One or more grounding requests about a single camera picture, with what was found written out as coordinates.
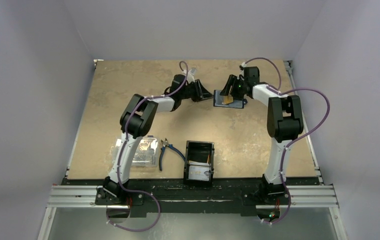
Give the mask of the blue leather card holder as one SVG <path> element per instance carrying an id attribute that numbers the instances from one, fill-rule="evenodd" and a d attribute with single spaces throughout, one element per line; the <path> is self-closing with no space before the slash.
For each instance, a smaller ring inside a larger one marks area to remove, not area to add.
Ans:
<path id="1" fill-rule="evenodd" d="M 215 90 L 213 94 L 213 106 L 221 108 L 243 109 L 248 103 L 246 99 L 236 100 L 231 95 L 220 95 L 220 90 Z"/>

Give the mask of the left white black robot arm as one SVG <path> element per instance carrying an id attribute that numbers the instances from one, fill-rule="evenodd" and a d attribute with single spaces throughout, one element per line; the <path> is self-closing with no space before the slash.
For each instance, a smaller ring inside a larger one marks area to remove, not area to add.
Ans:
<path id="1" fill-rule="evenodd" d="M 125 205 L 147 195 L 140 189 L 129 189 L 132 161 L 140 141 L 149 133 L 155 115 L 173 112 L 183 100 L 193 102 L 210 100 L 214 95 L 199 79 L 188 80 L 188 74 L 177 74 L 163 94 L 143 96 L 134 94 L 122 113 L 119 123 L 121 129 L 120 147 L 113 166 L 102 186 L 97 188 L 96 205 Z"/>

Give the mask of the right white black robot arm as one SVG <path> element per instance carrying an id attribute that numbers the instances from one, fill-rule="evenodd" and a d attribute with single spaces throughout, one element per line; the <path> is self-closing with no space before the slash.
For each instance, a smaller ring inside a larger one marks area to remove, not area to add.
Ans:
<path id="1" fill-rule="evenodd" d="M 266 82 L 260 81 L 260 70 L 255 66 L 241 66 L 241 74 L 229 75 L 222 90 L 214 92 L 214 106 L 242 109 L 245 97 L 267 107 L 266 128 L 271 138 L 267 168 L 258 189 L 245 192 L 243 199 L 251 204 L 272 205 L 288 194 L 287 166 L 293 142 L 304 130 L 300 97 L 281 94 Z"/>

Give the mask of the black plastic card box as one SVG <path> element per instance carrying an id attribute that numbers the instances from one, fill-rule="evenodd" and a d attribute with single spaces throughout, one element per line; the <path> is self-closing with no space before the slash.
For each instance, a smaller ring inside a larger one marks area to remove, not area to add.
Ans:
<path id="1" fill-rule="evenodd" d="M 186 142 L 183 184 L 210 188 L 213 185 L 215 144 L 209 141 Z"/>

